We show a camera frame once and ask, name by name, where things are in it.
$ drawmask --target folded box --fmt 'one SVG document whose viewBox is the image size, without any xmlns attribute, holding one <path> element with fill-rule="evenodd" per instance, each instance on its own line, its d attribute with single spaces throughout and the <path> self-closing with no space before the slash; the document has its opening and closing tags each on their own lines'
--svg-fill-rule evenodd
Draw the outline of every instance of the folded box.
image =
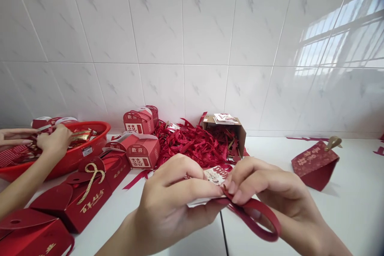
<svg viewBox="0 0 384 256">
<path fill-rule="evenodd" d="M 82 161 L 79 172 L 41 194 L 29 206 L 59 217 L 69 232 L 81 233 L 112 195 L 100 158 Z"/>
<path fill-rule="evenodd" d="M 17 210 L 0 222 L 0 254 L 61 256 L 74 239 L 61 220 L 33 209 Z"/>
<path fill-rule="evenodd" d="M 109 151 L 101 156 L 109 186 L 114 191 L 127 176 L 131 167 L 125 152 Z"/>
</svg>

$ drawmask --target cardboard box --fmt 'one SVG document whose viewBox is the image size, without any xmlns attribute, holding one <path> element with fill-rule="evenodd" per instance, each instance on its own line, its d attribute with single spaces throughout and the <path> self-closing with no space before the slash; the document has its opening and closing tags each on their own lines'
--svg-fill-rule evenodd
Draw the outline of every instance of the cardboard box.
<svg viewBox="0 0 384 256">
<path fill-rule="evenodd" d="M 244 153 L 244 145 L 245 145 L 245 137 L 247 136 L 247 132 L 242 126 L 241 122 L 238 118 L 236 118 L 236 124 L 216 124 L 213 115 L 206 115 L 202 121 L 203 130 L 207 130 L 209 126 L 229 126 L 231 129 L 235 130 L 236 137 L 238 139 L 238 154 L 240 158 L 243 158 Z"/>
<path fill-rule="evenodd" d="M 154 169 L 159 159 L 160 143 L 154 135 L 140 135 L 128 147 L 127 157 L 132 169 Z"/>
<path fill-rule="evenodd" d="M 321 191 L 328 184 L 339 160 L 332 148 L 319 141 L 292 160 L 293 171 L 307 186 Z"/>
<path fill-rule="evenodd" d="M 114 191 L 131 170 L 126 153 L 108 151 L 101 156 L 109 186 Z"/>
<path fill-rule="evenodd" d="M 152 112 L 146 107 L 126 112 L 123 121 L 125 130 L 138 134 L 151 134 L 155 129 Z"/>
<path fill-rule="evenodd" d="M 81 233 L 111 195 L 104 163 L 96 157 L 82 161 L 79 172 L 41 194 L 29 207 L 59 217 L 69 232 Z"/>
<path fill-rule="evenodd" d="M 57 217 L 33 209 L 17 210 L 0 222 L 0 254 L 61 256 L 74 238 Z"/>
</svg>

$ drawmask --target gold rope handle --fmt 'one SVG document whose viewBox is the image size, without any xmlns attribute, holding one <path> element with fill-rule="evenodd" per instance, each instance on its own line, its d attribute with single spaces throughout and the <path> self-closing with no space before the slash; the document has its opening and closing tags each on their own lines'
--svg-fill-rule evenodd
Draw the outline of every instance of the gold rope handle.
<svg viewBox="0 0 384 256">
<path fill-rule="evenodd" d="M 93 167 L 93 171 L 88 170 L 88 166 L 92 166 L 92 167 Z M 77 202 L 77 205 L 81 204 L 81 203 L 84 201 L 84 199 L 87 198 L 88 193 L 89 193 L 89 190 L 91 190 L 91 186 L 92 186 L 92 184 L 93 184 L 93 180 L 95 179 L 97 172 L 99 172 L 99 173 L 101 174 L 101 179 L 100 179 L 100 181 L 99 181 L 99 184 L 100 184 L 101 182 L 103 182 L 104 177 L 105 177 L 105 172 L 104 172 L 103 170 L 98 170 L 96 164 L 94 164 L 94 163 L 88 163 L 88 164 L 85 166 L 85 172 L 93 173 L 93 175 L 92 175 L 91 180 L 89 181 L 87 190 L 85 190 L 85 193 L 84 193 L 83 197 L 79 200 L 79 202 Z"/>
<path fill-rule="evenodd" d="M 336 146 L 340 146 L 341 147 L 341 139 L 338 138 L 337 136 L 332 136 L 331 138 L 329 138 L 328 140 L 328 145 L 326 146 L 326 148 L 324 148 L 325 151 L 329 151 L 333 148 L 335 148 Z"/>
</svg>

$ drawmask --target wedding favor box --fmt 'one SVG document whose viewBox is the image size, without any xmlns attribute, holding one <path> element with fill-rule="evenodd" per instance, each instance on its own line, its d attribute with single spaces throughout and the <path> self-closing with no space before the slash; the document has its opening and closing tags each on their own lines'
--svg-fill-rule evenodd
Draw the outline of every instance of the wedding favor box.
<svg viewBox="0 0 384 256">
<path fill-rule="evenodd" d="M 17 210 L 0 222 L 1 255 L 62 256 L 73 245 L 72 235 L 59 218 L 33 209 Z"/>
<path fill-rule="evenodd" d="M 138 140 L 127 149 L 133 169 L 154 169 L 159 159 L 160 143 L 154 135 L 138 135 Z"/>
<path fill-rule="evenodd" d="M 69 232 L 81 233 L 111 195 L 104 163 L 96 157 L 82 161 L 78 172 L 41 194 L 29 207 L 59 217 Z"/>
<path fill-rule="evenodd" d="M 147 107 L 126 112 L 123 121 L 126 131 L 151 134 L 155 129 L 152 111 Z"/>
<path fill-rule="evenodd" d="M 332 148 L 340 143 L 341 139 L 335 136 L 329 139 L 328 144 L 317 142 L 292 160 L 293 171 L 307 186 L 322 191 L 339 161 L 339 156 Z"/>
<path fill-rule="evenodd" d="M 131 170 L 125 152 L 109 151 L 102 155 L 109 186 L 114 191 Z"/>
</svg>

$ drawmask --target red satin ribbon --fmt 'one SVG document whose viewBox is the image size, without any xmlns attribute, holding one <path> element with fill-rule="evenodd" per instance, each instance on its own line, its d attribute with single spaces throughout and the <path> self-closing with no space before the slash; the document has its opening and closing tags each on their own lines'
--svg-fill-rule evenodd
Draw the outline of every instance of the red satin ribbon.
<svg viewBox="0 0 384 256">
<path fill-rule="evenodd" d="M 139 180 L 143 177 L 145 177 L 146 179 L 148 179 L 148 174 L 151 172 L 151 170 L 143 170 L 142 172 L 140 172 L 127 186 L 125 186 L 123 189 L 130 189 L 132 188 L 132 186 L 134 186 L 134 184 L 136 184 L 137 182 L 139 182 Z"/>
<path fill-rule="evenodd" d="M 278 240 L 278 238 L 280 237 L 281 225 L 276 215 L 274 214 L 274 212 L 272 212 L 272 210 L 266 204 L 252 198 L 246 204 L 239 206 L 232 202 L 233 196 L 229 194 L 227 190 L 223 189 L 223 191 L 225 196 L 227 196 L 227 198 L 217 198 L 212 201 L 216 201 L 221 204 L 229 204 L 228 208 L 232 212 L 236 213 L 244 221 L 244 223 L 252 230 L 252 232 L 254 232 L 257 236 L 259 236 L 263 240 L 266 240 L 268 242 L 274 242 Z M 244 211 L 244 208 L 255 209 L 259 211 L 261 214 L 263 214 L 274 227 L 274 232 L 266 231 L 262 227 L 260 227 L 257 224 L 257 222 L 253 220 Z"/>
</svg>

